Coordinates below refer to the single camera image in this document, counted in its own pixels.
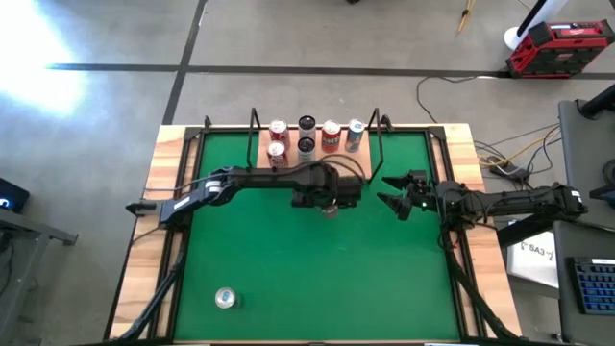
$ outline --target black metal frame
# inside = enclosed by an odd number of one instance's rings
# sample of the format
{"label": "black metal frame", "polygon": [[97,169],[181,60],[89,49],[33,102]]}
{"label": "black metal frame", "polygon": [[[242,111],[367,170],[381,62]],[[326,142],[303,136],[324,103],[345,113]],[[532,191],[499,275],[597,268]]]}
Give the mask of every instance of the black metal frame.
{"label": "black metal frame", "polygon": [[[206,144],[206,137],[207,134],[221,134],[221,133],[237,133],[237,134],[248,134],[250,137],[252,137],[253,134],[253,130],[254,130],[254,120],[256,119],[257,123],[258,123],[258,128],[261,129],[262,127],[260,126],[260,122],[258,120],[258,114],[256,112],[256,110],[252,110],[251,113],[251,122],[249,126],[245,126],[245,127],[211,127],[210,126],[210,121],[208,118],[206,118],[206,126],[203,128],[186,128],[186,136],[184,138],[184,147],[182,150],[182,157],[180,159],[180,163],[183,167],[180,167],[178,169],[178,179],[177,179],[177,183],[176,185],[181,185],[184,183],[183,180],[183,176],[185,174],[185,167],[187,166],[187,156],[189,153],[189,145],[190,142],[194,139],[198,139],[198,147],[197,147],[197,159],[194,165],[194,170],[193,170],[193,178],[196,179],[199,176],[202,164],[203,164],[203,150],[205,148],[205,144]],[[377,120],[377,127],[373,128],[372,122],[373,120],[376,119]],[[444,166],[444,172],[446,174],[446,179],[447,180],[454,180],[454,173],[453,173],[453,165],[451,163],[451,159],[450,159],[450,155],[449,155],[449,151],[448,151],[448,144],[446,141],[446,135],[444,132],[444,128],[440,127],[440,126],[432,126],[432,127],[398,127],[398,128],[394,128],[391,125],[390,119],[388,118],[388,116],[383,115],[382,117],[380,117],[380,112],[378,109],[375,109],[373,114],[372,114],[372,118],[370,120],[370,124],[367,127],[367,131],[370,133],[376,132],[379,134],[379,146],[381,148],[381,159],[383,160],[383,150],[382,150],[382,145],[381,145],[381,136],[383,136],[383,133],[381,131],[381,126],[380,125],[385,125],[385,130],[384,133],[416,133],[416,134],[422,134],[425,138],[425,143],[426,146],[428,148],[428,159],[429,159],[429,163],[430,163],[430,171],[432,174],[432,179],[435,182],[439,182],[439,172],[438,172],[438,167],[437,164],[435,162],[435,152],[434,152],[434,147],[432,144],[433,140],[437,140],[440,146],[440,151],[442,153],[442,160],[443,160],[443,166]],[[250,153],[251,153],[251,140],[248,141],[248,157],[247,160],[250,160]],[[475,272],[474,272],[474,268],[472,265],[472,261],[470,258],[470,249],[469,249],[469,245],[468,245],[468,241],[467,241],[467,237],[466,234],[459,234],[458,235],[460,237],[459,239],[459,245],[460,245],[460,250],[461,250],[461,254],[463,256],[463,263],[462,263],[462,267],[465,271],[465,273],[467,274],[470,282],[472,283],[473,286],[476,286],[476,277],[475,277]],[[186,228],[186,230],[183,230],[183,236],[182,236],[182,247],[185,248],[187,250],[188,245],[189,245],[189,239],[190,239],[190,228],[189,226]],[[171,247],[172,246],[172,241],[170,241],[169,243],[167,243],[165,241],[164,247]],[[457,322],[457,328],[459,330],[459,336],[460,336],[460,340],[459,343],[464,343],[464,342],[470,342],[470,343],[474,343],[474,344],[478,344],[478,345],[503,345],[503,346],[507,346],[507,345],[515,345],[515,346],[524,346],[524,345],[536,345],[536,346],[546,346],[546,345],[552,345],[549,343],[535,343],[535,342],[530,342],[530,341],[525,341],[525,340],[500,340],[500,339],[494,339],[494,338],[488,338],[486,337],[486,329],[485,329],[485,325],[484,325],[484,319],[481,317],[478,309],[476,307],[473,306],[474,309],[474,316],[475,316],[475,322],[476,322],[476,326],[477,326],[477,330],[478,330],[478,336],[470,336],[468,334],[468,328],[467,328],[467,321],[465,319],[465,312],[463,310],[463,305],[461,302],[461,288],[459,286],[459,283],[457,282],[455,276],[452,273],[452,266],[453,264],[451,263],[451,259],[447,256],[446,258],[447,260],[447,267],[448,267],[448,273],[449,273],[449,280],[450,280],[450,287],[451,287],[451,296],[454,302],[454,309],[455,309],[455,319]],[[125,261],[124,264],[124,268],[123,270],[125,270],[125,266],[127,264],[127,261]],[[163,265],[160,266],[160,274],[159,277],[164,278],[164,273],[166,272],[166,269],[168,269],[168,260],[167,263],[164,263]],[[182,284],[184,281],[184,272],[182,271],[181,274],[178,276],[177,281],[175,282],[175,289],[173,290],[173,295],[171,298],[171,309],[170,309],[170,316],[169,316],[169,323],[167,325],[167,330],[166,330],[166,335],[163,337],[159,337],[156,335],[156,333],[153,333],[151,336],[148,334],[148,340],[139,340],[139,342],[154,342],[156,344],[157,341],[159,341],[159,344],[168,344],[169,341],[174,340],[175,338],[175,328],[176,328],[176,320],[177,320],[177,316],[178,316],[178,312],[179,312],[179,302],[181,299],[181,294],[182,294]],[[112,319],[114,317],[114,313],[115,313],[115,308],[116,308],[116,304],[117,304],[117,297],[119,295],[119,289],[116,292],[116,300],[113,304],[113,307],[111,309],[111,314],[110,314],[110,319],[109,319],[109,325],[107,326],[107,332],[105,333],[105,338],[109,338],[109,332],[111,330],[111,324],[112,324]],[[150,323],[150,326],[157,326],[158,323],[154,324],[154,321],[152,321]],[[400,343],[399,345],[423,345],[423,343]]]}

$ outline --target concrete floor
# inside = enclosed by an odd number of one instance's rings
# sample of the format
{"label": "concrete floor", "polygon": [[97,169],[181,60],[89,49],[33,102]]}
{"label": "concrete floor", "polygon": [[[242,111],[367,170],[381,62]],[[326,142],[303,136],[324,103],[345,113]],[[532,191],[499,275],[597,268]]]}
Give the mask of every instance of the concrete floor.
{"label": "concrete floor", "polygon": [[[46,71],[50,62],[179,64],[197,0],[56,0],[0,4],[0,177],[32,192],[26,214],[79,233],[74,248],[49,249],[19,326],[44,345],[102,338],[134,219],[124,206],[143,187],[175,73]],[[460,36],[465,1],[210,0],[192,64],[498,70],[504,31],[528,10],[516,0],[479,1]],[[608,1],[570,0],[560,19],[615,24]],[[615,48],[587,71],[615,72]],[[367,119],[380,107],[395,122],[429,123],[415,99],[420,78],[191,74],[174,124],[248,121],[311,113]],[[470,123],[475,139],[514,136],[557,121],[563,99],[591,98],[612,81],[429,80],[421,100],[441,122]],[[511,154],[529,138],[499,148]],[[554,169],[534,185],[565,182]],[[537,167],[547,163],[543,158]],[[485,180],[489,191],[510,189]],[[515,291],[524,334],[558,332],[554,299]]]}

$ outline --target green mat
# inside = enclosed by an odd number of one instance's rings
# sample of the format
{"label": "green mat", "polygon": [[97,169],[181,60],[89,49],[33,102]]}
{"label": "green mat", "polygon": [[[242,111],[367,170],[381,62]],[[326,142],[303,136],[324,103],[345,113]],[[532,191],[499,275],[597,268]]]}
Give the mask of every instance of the green mat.
{"label": "green mat", "polygon": [[[245,134],[208,135],[201,175],[245,166],[246,142]],[[383,147],[379,177],[430,170],[423,134],[383,135]],[[292,209],[290,190],[243,190],[195,212],[176,339],[459,339],[435,213],[398,221],[377,191],[395,193],[377,179],[333,220]],[[225,286],[239,308],[215,305]]]}

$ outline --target red soda can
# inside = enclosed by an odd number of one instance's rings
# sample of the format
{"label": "red soda can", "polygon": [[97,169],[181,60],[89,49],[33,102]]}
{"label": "red soda can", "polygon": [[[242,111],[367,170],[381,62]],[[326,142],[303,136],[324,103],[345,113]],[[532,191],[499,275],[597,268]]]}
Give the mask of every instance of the red soda can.
{"label": "red soda can", "polygon": [[323,151],[333,153],[339,148],[342,129],[338,123],[328,120],[323,125]]}
{"label": "red soda can", "polygon": [[274,140],[269,143],[269,147],[267,148],[267,157],[269,158],[269,165],[271,168],[288,167],[286,147],[284,146],[284,143],[278,140]]}
{"label": "red soda can", "polygon": [[281,119],[275,119],[269,124],[269,135],[271,140],[278,140],[284,143],[286,148],[290,148],[290,133],[288,132],[288,125]]}

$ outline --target keyboard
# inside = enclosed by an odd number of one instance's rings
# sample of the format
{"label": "keyboard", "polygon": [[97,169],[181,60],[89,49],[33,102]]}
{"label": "keyboard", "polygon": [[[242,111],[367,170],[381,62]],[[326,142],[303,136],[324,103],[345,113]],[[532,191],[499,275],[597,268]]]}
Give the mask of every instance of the keyboard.
{"label": "keyboard", "polygon": [[581,313],[615,315],[615,259],[567,261]]}

